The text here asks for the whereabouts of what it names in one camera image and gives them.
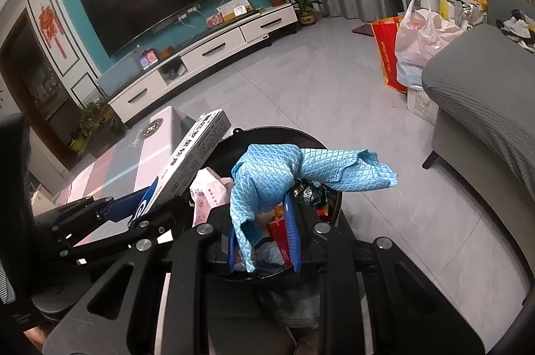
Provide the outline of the small potted plant floor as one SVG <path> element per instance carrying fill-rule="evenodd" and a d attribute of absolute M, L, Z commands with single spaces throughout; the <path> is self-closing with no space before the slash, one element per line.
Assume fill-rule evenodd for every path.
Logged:
<path fill-rule="evenodd" d="M 301 26 L 310 26 L 316 23 L 315 10 L 321 6 L 319 0 L 292 0 L 292 5 L 296 11 L 298 22 Z"/>

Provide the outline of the large potted plant left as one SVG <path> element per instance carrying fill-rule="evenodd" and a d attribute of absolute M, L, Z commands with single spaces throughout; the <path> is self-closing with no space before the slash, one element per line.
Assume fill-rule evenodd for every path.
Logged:
<path fill-rule="evenodd" d="M 88 102 L 81 109 L 79 127 L 71 134 L 68 148 L 77 157 L 99 158 L 125 135 L 119 116 L 104 98 Z"/>

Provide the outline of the small blue red box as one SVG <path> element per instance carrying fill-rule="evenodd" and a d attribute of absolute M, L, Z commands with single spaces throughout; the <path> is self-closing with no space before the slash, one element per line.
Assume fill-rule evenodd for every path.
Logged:
<path fill-rule="evenodd" d="M 143 70 L 147 70 L 159 61 L 159 56 L 154 49 L 148 49 L 141 53 L 139 62 Z"/>

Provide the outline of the pink plastic wrapper bag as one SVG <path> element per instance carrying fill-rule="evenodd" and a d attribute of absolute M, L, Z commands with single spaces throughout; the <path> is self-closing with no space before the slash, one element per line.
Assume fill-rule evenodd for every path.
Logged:
<path fill-rule="evenodd" d="M 199 170 L 190 186 L 194 202 L 193 225 L 206 223 L 213 208 L 228 204 L 233 187 L 231 177 L 221 177 L 210 167 Z"/>

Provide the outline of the white TV cabinet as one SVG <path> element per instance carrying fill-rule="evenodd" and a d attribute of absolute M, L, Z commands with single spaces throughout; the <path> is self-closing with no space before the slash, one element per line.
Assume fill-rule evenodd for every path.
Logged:
<path fill-rule="evenodd" d="M 269 7 L 225 25 L 155 65 L 115 95 L 109 105 L 126 123 L 187 81 L 211 67 L 268 41 L 275 31 L 298 21 L 293 6 Z"/>

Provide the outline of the black round trash bin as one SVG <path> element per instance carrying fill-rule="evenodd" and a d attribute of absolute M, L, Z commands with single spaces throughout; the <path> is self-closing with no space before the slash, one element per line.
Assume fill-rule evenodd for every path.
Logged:
<path fill-rule="evenodd" d="M 232 168 L 251 144 L 294 144 L 299 148 L 325 148 L 317 139 L 300 130 L 285 127 L 236 129 L 231 136 L 218 144 L 203 168 L 210 167 L 222 178 L 231 178 Z M 298 217 L 296 212 L 298 208 L 302 206 L 314 208 L 321 221 L 330 223 L 338 216 L 341 198 L 340 192 L 319 182 L 297 179 L 292 189 L 284 195 L 281 203 L 268 212 L 260 212 L 256 215 L 256 224 L 262 233 L 262 237 L 253 249 L 256 271 L 266 278 L 288 268 L 284 266 L 279 248 L 269 235 L 267 225 L 271 220 L 279 217 L 283 217 L 285 220 L 289 254 L 293 265 L 292 256 L 297 254 L 300 248 L 297 239 Z M 238 277 L 242 278 L 247 271 L 241 260 L 235 230 L 229 214 L 229 203 L 213 208 L 209 213 L 207 222 L 213 224 L 222 233 L 221 239 L 213 246 L 209 257 L 219 267 L 225 266 L 230 273 L 236 272 Z"/>

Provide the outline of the white blue cardboard box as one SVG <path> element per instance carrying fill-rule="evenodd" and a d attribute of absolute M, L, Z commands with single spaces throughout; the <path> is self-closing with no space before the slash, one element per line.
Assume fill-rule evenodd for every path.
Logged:
<path fill-rule="evenodd" d="M 230 128 L 225 111 L 217 109 L 201 115 L 191 126 L 164 168 L 143 195 L 129 226 L 148 213 L 181 196 Z"/>

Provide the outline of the clothes pile on sofa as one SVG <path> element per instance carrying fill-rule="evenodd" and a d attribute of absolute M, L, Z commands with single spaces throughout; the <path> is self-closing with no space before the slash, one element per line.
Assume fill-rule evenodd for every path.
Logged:
<path fill-rule="evenodd" d="M 507 38 L 517 43 L 521 48 L 534 54 L 535 34 L 534 20 L 521 9 L 513 9 L 511 17 L 505 21 L 496 20 L 496 25 Z"/>

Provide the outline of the grey sofa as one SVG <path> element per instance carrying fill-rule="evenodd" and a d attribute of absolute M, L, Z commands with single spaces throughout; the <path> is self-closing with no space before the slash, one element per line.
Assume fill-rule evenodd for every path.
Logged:
<path fill-rule="evenodd" d="M 423 69 L 439 107 L 433 155 L 487 202 L 527 254 L 534 249 L 534 56 L 499 29 L 525 0 L 489 0 L 488 21 L 462 35 Z"/>

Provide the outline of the white plastic bag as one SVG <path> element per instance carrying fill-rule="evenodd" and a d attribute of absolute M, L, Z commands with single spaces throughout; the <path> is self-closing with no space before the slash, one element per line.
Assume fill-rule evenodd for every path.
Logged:
<path fill-rule="evenodd" d="M 433 11 L 428 0 L 411 0 L 395 38 L 398 82 L 405 87 L 421 86 L 425 65 L 465 32 Z"/>

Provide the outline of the orange red shopping bag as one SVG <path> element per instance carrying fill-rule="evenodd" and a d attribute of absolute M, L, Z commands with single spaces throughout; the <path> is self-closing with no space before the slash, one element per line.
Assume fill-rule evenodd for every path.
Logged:
<path fill-rule="evenodd" d="M 397 80 L 397 58 L 395 56 L 395 40 L 401 20 L 401 16 L 377 20 L 371 24 L 371 29 L 380 55 L 385 85 L 405 94 L 407 88 Z"/>

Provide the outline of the red snack wrapper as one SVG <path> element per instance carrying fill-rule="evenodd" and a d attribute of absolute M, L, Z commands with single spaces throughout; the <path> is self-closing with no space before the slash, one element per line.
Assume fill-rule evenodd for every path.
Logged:
<path fill-rule="evenodd" d="M 267 225 L 267 230 L 269 231 L 270 237 L 273 239 L 273 241 L 277 244 L 277 247 L 279 248 L 279 253 L 282 256 L 284 266 L 291 267 L 292 263 L 289 254 L 288 236 L 284 218 L 279 217 L 273 219 Z"/>

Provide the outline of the calendar on TV cabinet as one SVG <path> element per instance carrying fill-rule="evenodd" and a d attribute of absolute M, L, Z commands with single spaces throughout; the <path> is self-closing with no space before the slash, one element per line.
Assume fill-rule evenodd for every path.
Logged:
<path fill-rule="evenodd" d="M 225 22 L 232 20 L 238 16 L 246 15 L 253 10 L 248 0 L 230 0 L 217 7 L 217 11 L 221 14 Z"/>

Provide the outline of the blue cloth rag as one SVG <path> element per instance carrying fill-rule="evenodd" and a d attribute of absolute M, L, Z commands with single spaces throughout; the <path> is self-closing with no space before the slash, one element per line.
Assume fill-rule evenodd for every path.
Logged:
<path fill-rule="evenodd" d="M 294 144 L 251 144 L 231 170 L 229 214 L 241 260 L 256 271 L 253 249 L 261 238 L 256 215 L 283 201 L 297 179 L 319 182 L 339 192 L 393 188 L 397 174 L 367 149 L 299 148 Z"/>

